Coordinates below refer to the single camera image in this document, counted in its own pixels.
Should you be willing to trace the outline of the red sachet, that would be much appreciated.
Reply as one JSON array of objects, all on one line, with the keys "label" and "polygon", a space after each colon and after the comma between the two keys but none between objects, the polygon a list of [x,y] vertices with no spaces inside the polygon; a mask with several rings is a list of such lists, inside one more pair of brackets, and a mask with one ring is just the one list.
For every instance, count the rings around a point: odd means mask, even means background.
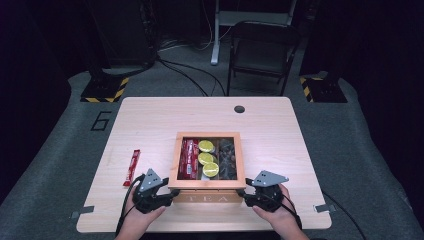
[{"label": "red sachet", "polygon": [[133,151],[131,161],[130,161],[130,164],[129,164],[129,167],[128,167],[128,170],[127,170],[126,178],[125,178],[125,181],[123,183],[124,187],[129,187],[134,180],[135,169],[136,169],[137,164],[138,164],[140,153],[141,153],[140,149],[136,149],[136,150]]}]

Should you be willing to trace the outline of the white desk frame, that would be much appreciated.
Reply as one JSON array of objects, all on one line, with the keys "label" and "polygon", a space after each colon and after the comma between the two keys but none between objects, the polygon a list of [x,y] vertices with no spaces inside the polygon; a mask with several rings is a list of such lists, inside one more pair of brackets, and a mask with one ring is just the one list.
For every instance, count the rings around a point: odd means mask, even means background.
[{"label": "white desk frame", "polygon": [[287,13],[246,12],[238,10],[225,11],[220,9],[220,0],[215,0],[213,49],[210,63],[213,66],[216,66],[219,63],[221,26],[234,26],[236,23],[245,20],[265,21],[269,23],[290,25],[292,23],[296,4],[297,0],[290,0],[290,8]]}]

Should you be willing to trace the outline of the pile of dark tea bags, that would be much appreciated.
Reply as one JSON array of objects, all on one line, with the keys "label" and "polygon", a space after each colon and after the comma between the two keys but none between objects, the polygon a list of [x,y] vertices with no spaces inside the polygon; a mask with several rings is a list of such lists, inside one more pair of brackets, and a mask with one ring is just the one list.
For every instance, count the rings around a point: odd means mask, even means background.
[{"label": "pile of dark tea bags", "polygon": [[234,143],[222,139],[219,143],[219,178],[221,180],[236,180],[236,158]]}]

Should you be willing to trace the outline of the grey tape strip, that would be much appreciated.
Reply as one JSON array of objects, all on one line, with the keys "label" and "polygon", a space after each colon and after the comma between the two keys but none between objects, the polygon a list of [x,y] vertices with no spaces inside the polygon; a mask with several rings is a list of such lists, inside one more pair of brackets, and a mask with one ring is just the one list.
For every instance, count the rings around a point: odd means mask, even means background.
[{"label": "grey tape strip", "polygon": [[80,215],[86,213],[92,213],[94,211],[95,206],[84,206],[77,211],[73,211],[70,215],[70,219],[79,218]]},{"label": "grey tape strip", "polygon": [[332,213],[336,211],[336,207],[332,204],[314,205],[313,208],[317,213],[323,213],[323,212]]}]

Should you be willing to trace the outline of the black stand base hazard stripes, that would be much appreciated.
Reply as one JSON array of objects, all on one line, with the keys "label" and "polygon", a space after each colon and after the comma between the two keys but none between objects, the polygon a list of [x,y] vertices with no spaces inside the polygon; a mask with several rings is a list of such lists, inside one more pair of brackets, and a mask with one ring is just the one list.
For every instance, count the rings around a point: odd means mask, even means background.
[{"label": "black stand base hazard stripes", "polygon": [[330,83],[325,78],[300,78],[303,93],[311,103],[347,103],[347,99],[337,83]]},{"label": "black stand base hazard stripes", "polygon": [[92,78],[80,96],[81,102],[117,102],[124,93],[129,81],[126,77],[107,76],[102,80]]}]

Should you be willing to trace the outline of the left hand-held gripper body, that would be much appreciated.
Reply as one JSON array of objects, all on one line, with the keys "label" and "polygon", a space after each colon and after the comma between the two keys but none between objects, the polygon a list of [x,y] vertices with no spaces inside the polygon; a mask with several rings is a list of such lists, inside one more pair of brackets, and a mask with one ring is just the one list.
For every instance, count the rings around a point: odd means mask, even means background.
[{"label": "left hand-held gripper body", "polygon": [[163,186],[162,178],[150,168],[146,174],[142,176],[141,183],[136,187],[133,195],[135,207],[140,212],[146,214],[162,206],[160,196],[157,192]]}]

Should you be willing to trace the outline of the person's left hand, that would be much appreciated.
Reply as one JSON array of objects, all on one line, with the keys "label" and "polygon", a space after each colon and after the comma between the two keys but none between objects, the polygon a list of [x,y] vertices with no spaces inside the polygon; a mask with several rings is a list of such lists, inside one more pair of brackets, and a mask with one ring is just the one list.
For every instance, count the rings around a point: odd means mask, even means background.
[{"label": "person's left hand", "polygon": [[135,208],[132,200],[133,194],[134,190],[131,190],[125,205],[124,220],[120,234],[143,235],[148,227],[165,212],[166,208],[162,206],[144,214]]}]

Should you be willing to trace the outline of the black equipment cabinet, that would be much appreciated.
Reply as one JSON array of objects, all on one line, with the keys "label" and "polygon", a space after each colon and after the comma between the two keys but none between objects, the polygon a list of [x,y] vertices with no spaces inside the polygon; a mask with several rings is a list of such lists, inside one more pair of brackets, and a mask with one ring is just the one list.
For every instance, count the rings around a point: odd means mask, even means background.
[{"label": "black equipment cabinet", "polygon": [[152,0],[100,0],[94,11],[112,66],[150,68],[154,64],[157,24]]}]

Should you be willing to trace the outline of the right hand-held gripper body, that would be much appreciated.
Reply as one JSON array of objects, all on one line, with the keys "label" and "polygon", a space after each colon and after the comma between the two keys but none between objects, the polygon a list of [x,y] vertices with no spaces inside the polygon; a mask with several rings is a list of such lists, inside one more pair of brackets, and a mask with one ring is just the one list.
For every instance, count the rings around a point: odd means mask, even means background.
[{"label": "right hand-held gripper body", "polygon": [[283,200],[283,193],[279,185],[288,180],[289,178],[286,176],[262,170],[251,181],[255,193],[250,198],[250,205],[258,206],[267,212],[275,212]]}]

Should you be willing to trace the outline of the yellow lidded capsule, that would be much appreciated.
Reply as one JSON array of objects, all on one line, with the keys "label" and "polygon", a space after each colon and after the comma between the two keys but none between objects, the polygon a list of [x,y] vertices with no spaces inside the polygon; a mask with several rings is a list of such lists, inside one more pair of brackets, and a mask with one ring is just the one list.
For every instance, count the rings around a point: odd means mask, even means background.
[{"label": "yellow lidded capsule", "polygon": [[209,140],[201,140],[198,143],[198,148],[202,152],[213,153],[215,151],[215,146]]},{"label": "yellow lidded capsule", "polygon": [[202,172],[209,178],[215,177],[219,173],[219,165],[214,162],[207,163],[203,166]]},{"label": "yellow lidded capsule", "polygon": [[214,161],[214,156],[210,153],[202,152],[198,155],[198,162],[202,165],[212,163]]}]

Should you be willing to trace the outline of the wooden box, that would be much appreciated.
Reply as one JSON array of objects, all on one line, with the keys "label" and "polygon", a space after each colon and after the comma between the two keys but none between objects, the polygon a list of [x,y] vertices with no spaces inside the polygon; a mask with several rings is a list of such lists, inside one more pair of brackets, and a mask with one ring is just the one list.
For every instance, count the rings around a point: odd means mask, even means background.
[{"label": "wooden box", "polygon": [[[179,160],[182,141],[184,138],[209,140],[215,146],[215,151],[210,153],[214,156],[214,163],[219,165],[219,143],[222,139],[234,143],[236,158],[236,180],[221,180],[219,173],[212,178],[202,172],[204,165],[198,162],[198,174],[196,180],[179,180]],[[241,197],[236,193],[237,189],[245,189],[245,168],[241,148],[240,134],[237,132],[178,132],[175,142],[174,159],[170,170],[169,189],[178,189],[180,194],[175,197],[175,202],[181,203],[240,203]]]}]

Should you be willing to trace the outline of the person's right hand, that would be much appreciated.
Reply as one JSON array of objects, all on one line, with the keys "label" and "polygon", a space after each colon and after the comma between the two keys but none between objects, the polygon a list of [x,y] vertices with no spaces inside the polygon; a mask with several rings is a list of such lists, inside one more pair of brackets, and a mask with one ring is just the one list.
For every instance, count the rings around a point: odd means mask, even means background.
[{"label": "person's right hand", "polygon": [[267,212],[258,206],[253,206],[252,209],[260,218],[267,221],[274,231],[284,239],[289,239],[302,233],[295,217],[284,207],[280,207],[274,212]]}]

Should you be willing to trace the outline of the black folding chair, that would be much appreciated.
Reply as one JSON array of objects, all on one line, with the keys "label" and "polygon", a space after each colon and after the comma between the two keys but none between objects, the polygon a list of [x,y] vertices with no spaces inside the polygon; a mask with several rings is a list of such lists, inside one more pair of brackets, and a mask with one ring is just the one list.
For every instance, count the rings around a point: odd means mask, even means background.
[{"label": "black folding chair", "polygon": [[284,94],[301,35],[291,25],[241,21],[232,27],[226,95],[237,73],[277,79]]}]

